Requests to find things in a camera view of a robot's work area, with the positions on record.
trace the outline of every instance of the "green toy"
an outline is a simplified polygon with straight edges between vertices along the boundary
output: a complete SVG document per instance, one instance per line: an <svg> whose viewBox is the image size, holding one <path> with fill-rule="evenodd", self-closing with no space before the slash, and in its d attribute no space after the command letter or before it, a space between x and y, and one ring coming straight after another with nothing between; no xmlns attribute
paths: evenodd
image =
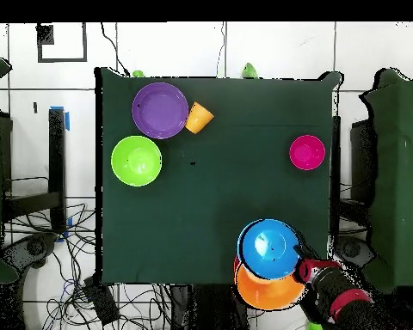
<svg viewBox="0 0 413 330"><path fill-rule="evenodd" d="M136 70L132 73L133 77L145 77L144 72L142 70Z"/></svg>
<svg viewBox="0 0 413 330"><path fill-rule="evenodd" d="M249 62L244 66L242 78L258 78L256 69Z"/></svg>
<svg viewBox="0 0 413 330"><path fill-rule="evenodd" d="M320 324L315 324L314 322L310 322L309 330L323 330L323 327Z"/></svg>

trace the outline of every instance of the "blue bowl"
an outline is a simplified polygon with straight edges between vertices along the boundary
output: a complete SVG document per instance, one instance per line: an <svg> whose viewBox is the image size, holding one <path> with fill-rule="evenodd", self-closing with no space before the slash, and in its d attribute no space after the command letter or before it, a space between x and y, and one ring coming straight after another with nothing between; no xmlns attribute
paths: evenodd
<svg viewBox="0 0 413 330"><path fill-rule="evenodd" d="M240 233L237 256L259 278L284 278L299 261L295 245L299 245L299 238L289 225L275 219L259 219Z"/></svg>

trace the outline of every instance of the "table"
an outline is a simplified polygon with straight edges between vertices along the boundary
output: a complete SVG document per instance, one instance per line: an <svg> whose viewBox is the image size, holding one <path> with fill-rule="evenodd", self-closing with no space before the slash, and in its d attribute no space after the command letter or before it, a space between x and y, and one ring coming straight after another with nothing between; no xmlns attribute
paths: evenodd
<svg viewBox="0 0 413 330"><path fill-rule="evenodd" d="M261 217L291 224L325 257L332 91L340 80L337 72L319 80L240 80L134 78L96 69L102 282L233 284L238 235ZM190 107L198 101L214 119L197 135L184 129L154 140L163 156L160 175L130 187L114 176L110 156L122 138L141 134L133 97L155 82L178 87ZM318 136L326 147L323 164L312 171L289 160L302 134Z"/></svg>

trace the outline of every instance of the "power cord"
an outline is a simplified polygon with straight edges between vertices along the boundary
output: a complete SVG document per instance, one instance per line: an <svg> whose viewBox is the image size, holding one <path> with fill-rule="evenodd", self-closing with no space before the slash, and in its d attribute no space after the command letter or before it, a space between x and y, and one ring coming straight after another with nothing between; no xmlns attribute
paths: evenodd
<svg viewBox="0 0 413 330"><path fill-rule="evenodd" d="M223 49L223 47L225 46L224 25L225 25L225 22L222 21L222 28L220 29L220 32L222 33L222 36L223 36L223 38L224 38L224 44L220 47L220 51L219 51L219 58L218 58L217 64L216 64L216 77L217 77L218 74L219 74L220 54L222 53L222 49Z"/></svg>
<svg viewBox="0 0 413 330"><path fill-rule="evenodd" d="M118 62L120 64L120 66L122 67L122 69L124 70L124 74L129 77L130 76L130 72L128 71L128 69L126 67L124 67L124 65L120 62L120 59L118 58L118 50L116 49L116 45L114 44L114 42L106 35L106 32L104 31L104 25L101 23L101 30L102 30L102 36L104 38L106 38L107 40L109 40L110 43L112 43L112 46L114 47L114 51L116 54L116 62Z"/></svg>

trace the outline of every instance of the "floor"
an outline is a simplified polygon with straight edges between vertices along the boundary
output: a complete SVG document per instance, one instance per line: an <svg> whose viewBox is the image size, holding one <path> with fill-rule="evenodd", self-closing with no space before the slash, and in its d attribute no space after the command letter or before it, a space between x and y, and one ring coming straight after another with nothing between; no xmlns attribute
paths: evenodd
<svg viewBox="0 0 413 330"><path fill-rule="evenodd" d="M12 71L0 80L0 108L14 120L12 140L13 179L47 176L47 110L62 106L70 115L66 132L66 194L68 215L84 208L88 216L95 208L95 80L96 66L122 71L119 60L131 73L146 76L217 76L238 78L251 62L263 78L318 78L328 70L344 75L339 95L342 118L342 183L351 182L349 129L366 119L367 109L358 96L373 86L375 73L397 67L413 78L413 22L168 22L86 23L87 62L39 63L35 24L0 24L0 57L9 60ZM54 44L43 45L43 58L81 58L83 28L80 23L53 23ZM13 182L13 194L46 190L46 181ZM342 192L349 196L349 190ZM77 222L78 215L72 218ZM34 219L34 224L43 224ZM95 238L94 216L80 225L87 241ZM7 227L7 242L25 235L28 228L14 221ZM83 278L94 272L92 246L78 242L85 252L77 255ZM30 270L25 283L24 310L28 330L46 330L49 312L64 293L59 263L65 278L71 278L71 256L64 241L56 243L58 260L50 256L44 267ZM151 285L119 284L112 288L123 319L104 330L140 330L129 317L159 315L151 299ZM86 310L89 318L95 317ZM305 330L299 307L282 312L251 311L251 330ZM75 315L74 320L82 318ZM161 320L141 321L147 328L162 329ZM100 322L90 330L102 330ZM50 326L59 330L59 324ZM65 325L61 330L89 330L85 325Z"/></svg>

